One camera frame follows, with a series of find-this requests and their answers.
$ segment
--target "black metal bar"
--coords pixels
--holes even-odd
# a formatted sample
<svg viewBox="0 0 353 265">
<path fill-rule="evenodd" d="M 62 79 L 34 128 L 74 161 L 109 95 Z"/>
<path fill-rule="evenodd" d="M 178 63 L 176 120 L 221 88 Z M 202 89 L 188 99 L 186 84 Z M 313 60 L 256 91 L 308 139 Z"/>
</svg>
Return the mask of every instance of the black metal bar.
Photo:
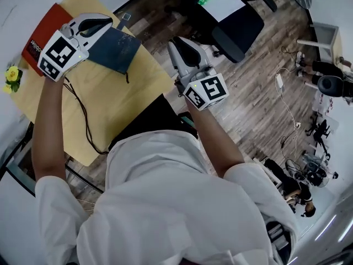
<svg viewBox="0 0 353 265">
<path fill-rule="evenodd" d="M 104 193 L 104 191 L 102 191 L 101 189 L 99 189 L 98 187 L 96 187 L 95 185 L 93 185 L 92 183 L 90 183 L 88 180 L 86 180 L 84 177 L 80 176 L 78 173 L 76 173 L 72 168 L 70 168 L 67 164 L 65 164 L 65 168 L 66 170 L 68 170 L 70 173 L 72 173 L 75 177 L 79 178 L 82 182 L 84 182 L 85 184 L 89 185 L 91 188 L 93 188 L 94 190 L 96 190 L 99 193 Z"/>
</svg>

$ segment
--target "shirt sleeve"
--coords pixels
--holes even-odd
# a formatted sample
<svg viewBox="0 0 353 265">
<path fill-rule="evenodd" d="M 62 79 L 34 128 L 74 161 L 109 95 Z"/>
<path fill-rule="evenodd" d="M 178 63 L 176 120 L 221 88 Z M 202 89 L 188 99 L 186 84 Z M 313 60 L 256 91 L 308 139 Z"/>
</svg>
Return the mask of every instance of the shirt sleeve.
<svg viewBox="0 0 353 265">
<path fill-rule="evenodd" d="M 75 260 L 78 231 L 88 215 L 68 184 L 58 177 L 39 179 L 35 196 L 48 264 L 63 265 Z"/>
<path fill-rule="evenodd" d="M 297 220 L 293 211 L 258 164 L 235 165 L 226 172 L 224 179 L 240 185 L 262 214 L 287 226 L 297 235 Z"/>
</svg>

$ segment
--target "person wearing white shirt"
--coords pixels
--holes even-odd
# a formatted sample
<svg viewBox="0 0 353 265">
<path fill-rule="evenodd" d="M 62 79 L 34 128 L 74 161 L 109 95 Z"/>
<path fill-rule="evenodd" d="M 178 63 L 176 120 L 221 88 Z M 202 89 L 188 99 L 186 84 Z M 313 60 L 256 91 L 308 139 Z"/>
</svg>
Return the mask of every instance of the person wearing white shirt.
<svg viewBox="0 0 353 265">
<path fill-rule="evenodd" d="M 197 133 L 160 96 L 117 136 L 105 192 L 88 216 L 66 183 L 62 89 L 63 79 L 45 80 L 32 148 L 48 264 L 287 263 L 297 241 L 292 210 L 210 111 L 188 101 Z M 218 177 L 207 173 L 197 135 Z M 285 259 L 270 223 L 289 241 Z"/>
</svg>

